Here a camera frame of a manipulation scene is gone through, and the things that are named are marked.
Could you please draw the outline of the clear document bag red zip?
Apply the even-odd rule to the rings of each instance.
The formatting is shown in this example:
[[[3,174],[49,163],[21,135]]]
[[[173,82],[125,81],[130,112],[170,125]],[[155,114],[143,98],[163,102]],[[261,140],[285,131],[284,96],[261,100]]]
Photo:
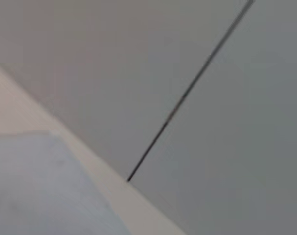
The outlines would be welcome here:
[[[0,235],[131,235],[48,132],[0,134]]]

